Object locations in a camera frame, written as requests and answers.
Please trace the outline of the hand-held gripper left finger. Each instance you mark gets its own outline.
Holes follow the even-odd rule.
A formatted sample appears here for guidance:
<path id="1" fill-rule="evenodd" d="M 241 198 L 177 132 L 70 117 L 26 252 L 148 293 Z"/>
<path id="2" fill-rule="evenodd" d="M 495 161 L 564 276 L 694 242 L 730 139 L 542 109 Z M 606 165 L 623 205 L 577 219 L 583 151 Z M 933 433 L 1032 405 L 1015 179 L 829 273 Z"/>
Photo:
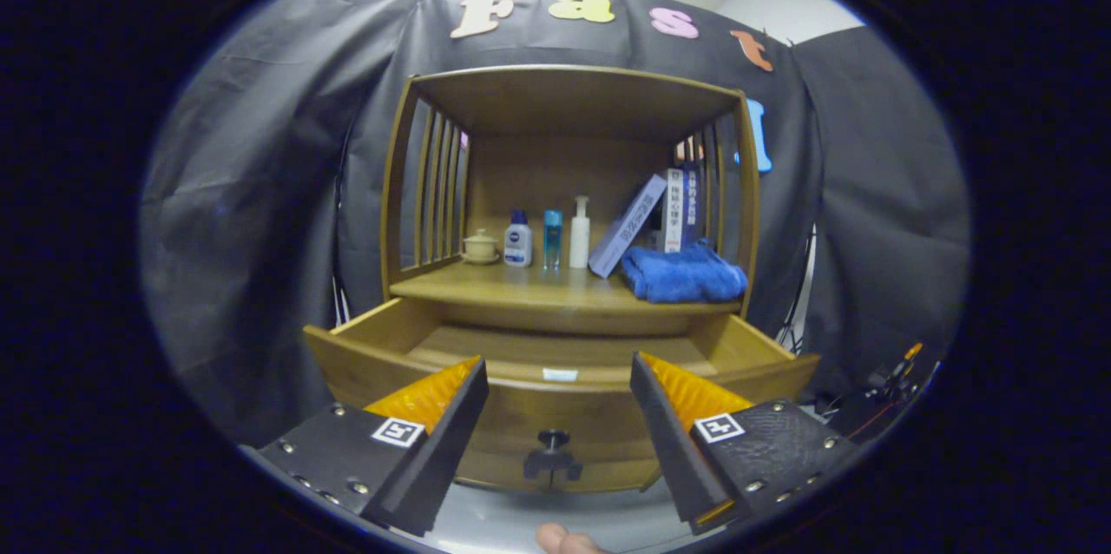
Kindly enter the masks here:
<path id="1" fill-rule="evenodd" d="M 486 360 L 466 359 L 366 406 L 336 401 L 243 452 L 316 498 L 423 537 L 488 396 Z"/>

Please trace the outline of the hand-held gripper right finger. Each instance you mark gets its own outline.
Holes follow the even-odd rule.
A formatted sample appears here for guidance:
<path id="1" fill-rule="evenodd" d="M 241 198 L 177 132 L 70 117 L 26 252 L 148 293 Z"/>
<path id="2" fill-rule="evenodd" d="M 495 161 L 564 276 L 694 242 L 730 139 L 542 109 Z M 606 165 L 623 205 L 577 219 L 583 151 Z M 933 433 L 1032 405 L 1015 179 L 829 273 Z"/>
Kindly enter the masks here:
<path id="1" fill-rule="evenodd" d="M 677 514 L 695 535 L 802 498 L 858 452 L 792 401 L 754 403 L 650 353 L 634 354 L 630 389 Z"/>

